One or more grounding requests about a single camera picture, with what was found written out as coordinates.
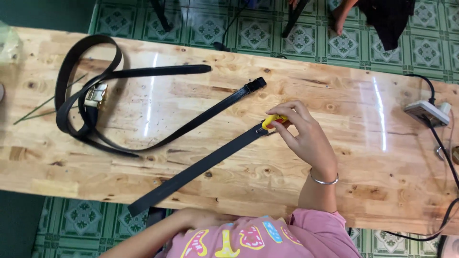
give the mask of gold belt buckle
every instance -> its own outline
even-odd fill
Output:
[[[107,90],[107,84],[96,84],[94,85],[86,95],[84,104],[90,107],[96,107],[99,109],[105,100],[105,92]]]

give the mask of bracelet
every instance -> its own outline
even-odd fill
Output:
[[[339,178],[340,178],[339,175],[338,175],[338,173],[336,173],[336,179],[335,179],[335,181],[330,182],[330,183],[322,182],[322,181],[319,181],[319,180],[317,180],[317,179],[315,179],[315,178],[313,177],[313,174],[311,173],[312,170],[313,170],[313,169],[311,168],[311,170],[309,171],[309,175],[311,176],[311,178],[312,178],[314,181],[316,181],[317,183],[322,184],[322,185],[334,185],[334,184],[336,184],[336,183],[338,182],[338,180],[339,180]]]

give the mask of belt strap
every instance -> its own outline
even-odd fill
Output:
[[[223,161],[224,159],[236,153],[238,150],[249,145],[254,140],[267,134],[268,131],[262,129],[262,123],[260,123],[254,126],[252,129],[239,135],[236,139],[223,145],[221,148],[212,152],[208,156],[204,157],[202,160],[191,165],[184,171],[178,173],[171,179],[162,183],[157,188],[145,194],[137,201],[133,202],[131,205],[128,206],[128,210],[131,213],[131,216],[135,217],[144,210],[148,209],[150,206],[158,204],[160,201],[166,199],[169,195],[173,194],[175,191],[185,186],[202,173],[211,169],[219,162]]]
[[[94,78],[90,79],[87,83],[84,84],[83,88],[75,93],[74,95],[66,98],[67,94],[67,85],[70,80],[70,75],[72,73],[73,67],[78,62],[80,57],[92,46],[102,44],[102,43],[109,43],[115,46],[116,53],[113,58],[111,64],[107,67],[107,69],[95,76]],[[253,82],[247,83],[230,95],[229,97],[225,98],[215,106],[209,108],[180,129],[172,133],[166,139],[156,143],[153,146],[150,146],[145,149],[128,149],[121,147],[108,138],[106,138],[103,134],[101,134],[96,128],[97,118],[98,118],[98,109],[96,107],[86,106],[84,104],[85,98],[87,93],[94,88],[94,86],[98,85],[103,80],[108,79],[116,79],[116,78],[130,78],[130,77],[144,77],[144,76],[160,76],[160,75],[175,75],[175,74],[196,74],[196,73],[207,73],[211,71],[211,67],[208,65],[185,65],[185,66],[171,66],[171,67],[150,67],[150,68],[140,68],[140,69],[129,69],[129,70],[121,70],[121,71],[114,71],[114,69],[119,65],[122,58],[121,49],[118,47],[116,42],[104,35],[92,35],[85,37],[78,41],[67,53],[64,61],[62,63],[61,69],[57,76],[56,82],[56,93],[55,93],[55,108],[56,108],[56,124],[57,127],[64,133],[71,135],[73,138],[84,142],[88,145],[91,145],[97,149],[107,151],[114,154],[120,154],[127,157],[139,157],[138,154],[131,153],[133,151],[149,151],[156,148],[159,148],[165,144],[170,143],[171,141],[179,138],[180,136],[188,133],[189,131],[193,130],[200,124],[206,122],[207,120],[211,119],[218,113],[222,112],[224,109],[230,107],[238,100],[240,100],[245,95],[248,95],[266,85],[266,82],[263,78],[258,78]],[[73,104],[78,101],[78,109],[81,115],[81,118],[84,121],[84,124],[81,129],[78,131],[71,125],[68,114],[70,109],[72,108]],[[96,141],[91,140],[89,137],[91,135],[96,135],[99,139],[105,142],[107,145],[98,143]]]

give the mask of wooden tabletop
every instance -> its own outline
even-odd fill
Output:
[[[61,132],[55,114],[13,123],[54,95],[61,62],[84,34],[17,28],[15,64],[0,67],[6,95],[0,106],[0,189],[31,194],[132,203],[164,180],[231,141],[281,102],[301,100],[318,120],[339,160],[338,211],[347,225],[431,233],[457,196],[448,167],[434,155],[431,132],[403,112],[430,91],[421,79],[298,62],[116,39],[127,68],[207,64],[213,70],[110,80],[98,128],[129,148],[151,146],[249,80],[267,86],[173,143],[142,158],[108,154]],[[114,48],[88,51],[73,91],[110,63]],[[459,117],[458,86],[433,81],[437,102]],[[36,114],[51,112],[50,101]],[[73,109],[75,127],[82,121]],[[437,129],[446,145],[451,128]],[[457,134],[453,143],[458,143]],[[262,137],[201,175],[158,206],[199,207],[223,213],[287,217],[297,204],[310,166],[278,134]],[[445,233],[459,230],[453,219]]]

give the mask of yellow tool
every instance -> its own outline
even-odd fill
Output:
[[[269,130],[269,129],[274,128],[274,126],[271,125],[272,121],[276,121],[278,123],[284,123],[287,120],[288,120],[288,117],[283,116],[283,115],[278,115],[278,114],[270,115],[263,121],[263,123],[261,124],[262,127],[258,129],[256,132],[260,131],[261,129]]]

